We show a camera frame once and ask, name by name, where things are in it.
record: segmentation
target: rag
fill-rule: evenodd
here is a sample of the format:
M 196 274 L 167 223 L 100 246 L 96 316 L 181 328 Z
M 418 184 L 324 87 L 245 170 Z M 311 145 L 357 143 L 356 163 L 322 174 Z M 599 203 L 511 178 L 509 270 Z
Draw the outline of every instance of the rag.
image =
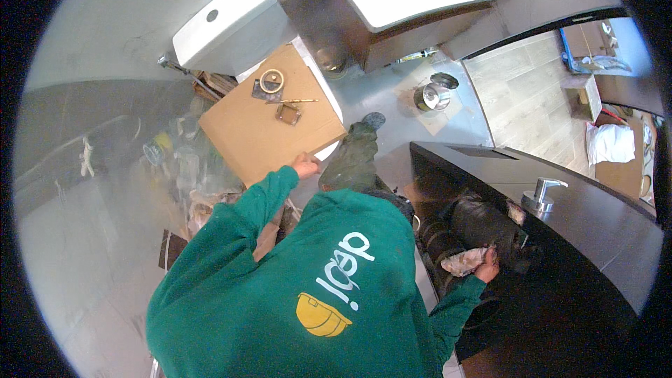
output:
M 441 260 L 441 267 L 455 277 L 473 273 L 483 264 L 485 253 L 492 247 L 472 248 Z

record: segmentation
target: person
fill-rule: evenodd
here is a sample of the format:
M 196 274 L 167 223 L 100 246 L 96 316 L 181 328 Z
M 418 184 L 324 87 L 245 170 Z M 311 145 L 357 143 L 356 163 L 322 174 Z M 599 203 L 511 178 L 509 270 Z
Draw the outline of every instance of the person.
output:
M 373 167 L 382 123 L 373 113 L 350 127 L 323 191 L 259 262 L 261 229 L 319 161 L 298 155 L 214 207 L 147 308 L 147 343 L 167 377 L 441 376 L 497 255 L 427 315 L 411 223 Z

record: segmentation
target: white toilet tank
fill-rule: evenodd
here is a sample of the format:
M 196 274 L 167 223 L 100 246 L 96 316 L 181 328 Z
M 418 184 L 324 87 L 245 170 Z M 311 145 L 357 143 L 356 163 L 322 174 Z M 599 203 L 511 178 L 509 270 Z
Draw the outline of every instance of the white toilet tank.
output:
M 183 67 L 237 76 L 296 36 L 278 0 L 213 0 L 173 36 Z

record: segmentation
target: white rag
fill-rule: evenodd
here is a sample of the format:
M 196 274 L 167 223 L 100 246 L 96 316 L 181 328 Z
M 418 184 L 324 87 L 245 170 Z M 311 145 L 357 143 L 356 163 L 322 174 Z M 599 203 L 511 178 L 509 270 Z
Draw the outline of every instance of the white rag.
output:
M 586 152 L 588 163 L 602 161 L 627 162 L 634 160 L 634 131 L 628 126 L 604 124 L 600 127 L 587 124 Z
M 441 260 L 441 267 L 455 277 L 466 276 L 469 273 L 473 273 L 478 266 L 483 264 L 487 250 L 489 250 L 487 247 L 472 248 L 471 250 L 444 258 Z

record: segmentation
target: human hand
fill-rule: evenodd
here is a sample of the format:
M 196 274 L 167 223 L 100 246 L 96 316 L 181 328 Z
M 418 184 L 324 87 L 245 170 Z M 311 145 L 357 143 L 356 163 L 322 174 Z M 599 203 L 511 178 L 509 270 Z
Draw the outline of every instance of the human hand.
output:
M 294 159 L 292 168 L 298 174 L 299 180 L 303 180 L 320 172 L 320 160 L 303 152 Z
M 499 273 L 499 260 L 497 259 L 497 251 L 492 247 L 485 252 L 485 261 L 478 266 L 474 276 L 488 283 L 497 276 L 497 273 Z

